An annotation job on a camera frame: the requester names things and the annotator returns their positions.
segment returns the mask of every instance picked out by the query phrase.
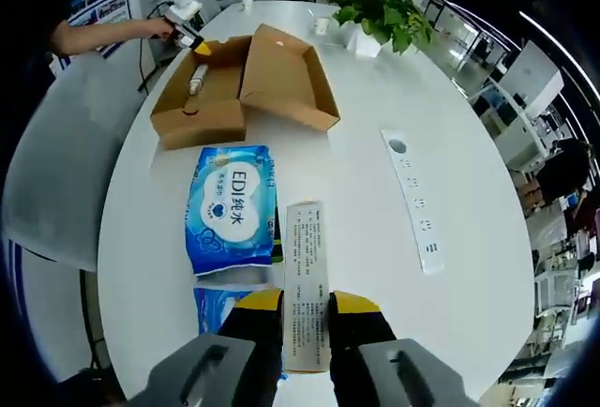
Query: open cardboard box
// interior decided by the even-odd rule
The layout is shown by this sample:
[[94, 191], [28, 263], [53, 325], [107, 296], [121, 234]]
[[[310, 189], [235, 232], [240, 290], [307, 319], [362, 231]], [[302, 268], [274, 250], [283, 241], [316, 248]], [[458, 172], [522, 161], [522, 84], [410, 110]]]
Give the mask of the open cardboard box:
[[[167, 149], [243, 141], [243, 107], [287, 117], [317, 130], [339, 112], [315, 49], [261, 24], [252, 37], [206, 43], [211, 55], [189, 53], [158, 98], [151, 120]], [[202, 89], [188, 96], [196, 67], [207, 64]]]

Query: white table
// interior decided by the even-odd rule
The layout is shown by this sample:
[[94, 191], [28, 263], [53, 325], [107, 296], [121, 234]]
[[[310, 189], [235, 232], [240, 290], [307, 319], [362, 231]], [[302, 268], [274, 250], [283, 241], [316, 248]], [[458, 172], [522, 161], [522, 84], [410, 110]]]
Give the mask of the white table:
[[[478, 399], [532, 330], [533, 269], [525, 221], [508, 171], [464, 97], [422, 53], [358, 59], [338, 28], [312, 34], [330, 6], [233, 5], [206, 38], [252, 34], [268, 23], [316, 45], [341, 121], [328, 133], [264, 113], [249, 115], [248, 143], [265, 143], [276, 162], [280, 207], [319, 199], [325, 206], [331, 290], [379, 304], [398, 338], [414, 338], [464, 378]], [[117, 161], [99, 243], [98, 289], [112, 363], [128, 397], [155, 364], [198, 334], [184, 244], [190, 178], [201, 148], [164, 151], [149, 120], [184, 53], [143, 104]], [[438, 206], [446, 267], [422, 273], [413, 230], [382, 128], [403, 130], [420, 154]], [[285, 231], [285, 216], [281, 217]], [[286, 406], [335, 404], [329, 376], [293, 376], [277, 398]]]

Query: white cup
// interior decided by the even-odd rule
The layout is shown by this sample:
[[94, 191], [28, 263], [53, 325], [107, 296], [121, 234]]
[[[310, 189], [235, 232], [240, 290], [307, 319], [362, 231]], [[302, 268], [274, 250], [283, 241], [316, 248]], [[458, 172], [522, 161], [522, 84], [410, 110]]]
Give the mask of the white cup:
[[250, 12], [252, 10], [252, 3], [254, 0], [242, 0], [242, 9]]
[[329, 28], [330, 23], [329, 18], [315, 18], [315, 34], [317, 35], [325, 35], [327, 33], [327, 29]]

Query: blue wet wipes package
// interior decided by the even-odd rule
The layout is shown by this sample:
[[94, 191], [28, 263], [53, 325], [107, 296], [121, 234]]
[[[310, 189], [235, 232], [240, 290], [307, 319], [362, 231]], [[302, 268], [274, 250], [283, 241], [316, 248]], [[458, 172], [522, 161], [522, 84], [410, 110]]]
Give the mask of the blue wet wipes package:
[[275, 165], [266, 146], [205, 147], [186, 209], [194, 274], [271, 264], [275, 206]]
[[201, 334], [216, 334], [231, 313], [236, 301], [252, 292], [194, 288], [198, 308], [198, 327]]

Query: white power strip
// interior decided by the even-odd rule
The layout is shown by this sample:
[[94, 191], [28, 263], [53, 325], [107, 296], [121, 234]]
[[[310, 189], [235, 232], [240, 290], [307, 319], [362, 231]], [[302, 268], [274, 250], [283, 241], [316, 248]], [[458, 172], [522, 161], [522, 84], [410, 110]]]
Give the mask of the white power strip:
[[438, 273], [444, 268], [443, 246], [436, 236], [435, 208], [428, 196], [428, 181], [419, 171], [426, 163], [402, 132], [383, 129], [382, 136], [409, 208], [421, 269], [425, 274]]
[[328, 371], [329, 282], [321, 203], [288, 207], [283, 255], [283, 367], [287, 372]]

